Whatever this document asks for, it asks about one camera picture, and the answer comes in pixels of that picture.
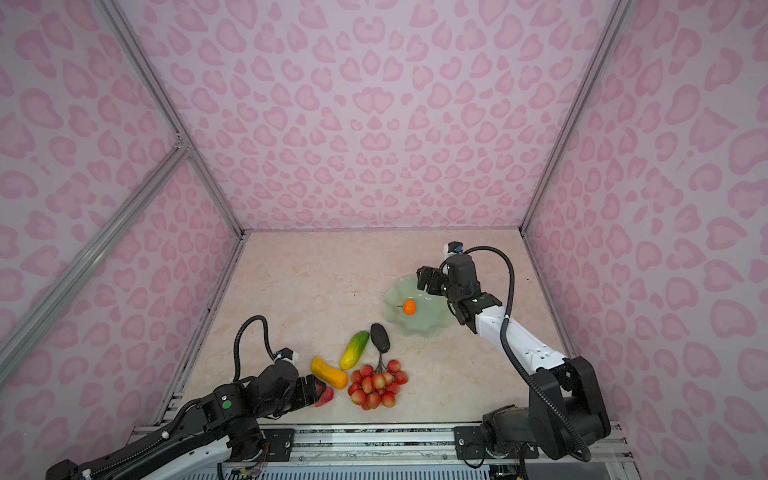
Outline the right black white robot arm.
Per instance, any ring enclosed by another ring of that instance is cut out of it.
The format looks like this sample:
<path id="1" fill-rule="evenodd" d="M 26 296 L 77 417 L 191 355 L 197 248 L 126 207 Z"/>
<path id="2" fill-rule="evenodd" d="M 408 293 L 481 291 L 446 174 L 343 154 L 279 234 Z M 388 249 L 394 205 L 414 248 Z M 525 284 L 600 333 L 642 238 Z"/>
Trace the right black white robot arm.
<path id="1" fill-rule="evenodd" d="M 534 447 L 552 460 L 591 461 L 592 445 L 611 431 L 594 367 L 550 347 L 514 319 L 516 275 L 504 252 L 486 249 L 507 269 L 507 294 L 500 300 L 478 279 L 472 258 L 478 250 L 463 251 L 458 243 L 451 247 L 438 267 L 418 269 L 418 289 L 444 298 L 458 323 L 502 351 L 529 389 L 527 406 L 508 405 L 482 417 L 484 448 L 497 457 L 524 456 Z"/>

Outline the yellow fake squash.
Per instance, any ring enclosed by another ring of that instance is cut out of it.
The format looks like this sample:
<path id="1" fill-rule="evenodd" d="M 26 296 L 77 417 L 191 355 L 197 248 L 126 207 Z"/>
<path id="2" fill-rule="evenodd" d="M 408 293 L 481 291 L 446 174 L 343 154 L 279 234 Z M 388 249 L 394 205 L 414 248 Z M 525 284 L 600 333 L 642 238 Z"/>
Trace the yellow fake squash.
<path id="1" fill-rule="evenodd" d="M 322 358 L 315 357 L 310 363 L 310 371 L 318 379 L 336 390 L 344 390 L 349 382 L 348 374 L 339 368 L 332 367 Z"/>

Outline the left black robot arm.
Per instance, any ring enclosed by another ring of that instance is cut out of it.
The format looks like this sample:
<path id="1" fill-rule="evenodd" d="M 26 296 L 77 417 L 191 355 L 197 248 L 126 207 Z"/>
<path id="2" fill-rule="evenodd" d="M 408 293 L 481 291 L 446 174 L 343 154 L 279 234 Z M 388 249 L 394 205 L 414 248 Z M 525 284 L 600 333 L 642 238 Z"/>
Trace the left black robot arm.
<path id="1" fill-rule="evenodd" d="M 218 386 L 187 402 L 173 420 L 141 439 L 94 460 L 62 460 L 47 479 L 161 479 L 184 476 L 211 464 L 258 465 L 290 449 L 292 437 L 262 431 L 263 419 L 279 419 L 318 403 L 328 386 L 301 376 L 287 360 L 261 374 Z"/>

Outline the red fake strawberry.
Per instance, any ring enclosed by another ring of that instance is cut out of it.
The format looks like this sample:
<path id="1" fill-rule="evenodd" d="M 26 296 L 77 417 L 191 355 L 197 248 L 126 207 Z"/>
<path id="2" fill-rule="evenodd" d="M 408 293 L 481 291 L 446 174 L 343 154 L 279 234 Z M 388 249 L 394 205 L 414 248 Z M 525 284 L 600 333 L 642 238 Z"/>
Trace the red fake strawberry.
<path id="1" fill-rule="evenodd" d="M 335 390 L 332 387 L 326 387 L 323 392 L 320 394 L 320 397 L 315 402 L 314 407 L 320 408 L 322 406 L 327 405 L 330 403 L 335 396 Z"/>

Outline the small orange fake tangerine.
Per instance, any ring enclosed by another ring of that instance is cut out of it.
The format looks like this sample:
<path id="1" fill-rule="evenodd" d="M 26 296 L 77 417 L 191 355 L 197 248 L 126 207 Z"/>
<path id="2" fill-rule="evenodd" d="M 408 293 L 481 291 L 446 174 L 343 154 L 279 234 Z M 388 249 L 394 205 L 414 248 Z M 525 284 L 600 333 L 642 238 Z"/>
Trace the small orange fake tangerine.
<path id="1" fill-rule="evenodd" d="M 416 313 L 417 304 L 414 299 L 406 299 L 398 308 L 404 315 L 413 316 Z"/>

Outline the red fake grape bunch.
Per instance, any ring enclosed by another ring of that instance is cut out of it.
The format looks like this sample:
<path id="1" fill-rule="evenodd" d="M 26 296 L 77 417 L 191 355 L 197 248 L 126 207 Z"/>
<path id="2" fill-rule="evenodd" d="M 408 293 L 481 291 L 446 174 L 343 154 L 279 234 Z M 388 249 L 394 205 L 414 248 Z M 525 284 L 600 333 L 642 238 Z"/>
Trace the red fake grape bunch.
<path id="1" fill-rule="evenodd" d="M 376 368 L 366 364 L 352 372 L 347 394 L 354 405 L 365 411 L 379 407 L 394 408 L 402 386 L 409 380 L 408 374 L 397 360 L 391 360 Z"/>

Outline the green yellow fake cucumber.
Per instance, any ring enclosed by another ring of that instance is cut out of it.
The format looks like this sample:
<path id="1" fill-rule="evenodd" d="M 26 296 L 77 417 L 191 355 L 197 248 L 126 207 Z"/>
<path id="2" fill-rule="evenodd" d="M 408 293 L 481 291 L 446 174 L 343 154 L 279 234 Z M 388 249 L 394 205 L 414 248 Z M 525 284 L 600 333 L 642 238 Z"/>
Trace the green yellow fake cucumber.
<path id="1" fill-rule="evenodd" d="M 368 331 L 359 331 L 352 336 L 345 347 L 339 362 L 339 366 L 342 370 L 351 370 L 358 364 L 368 344 L 369 338 Z"/>

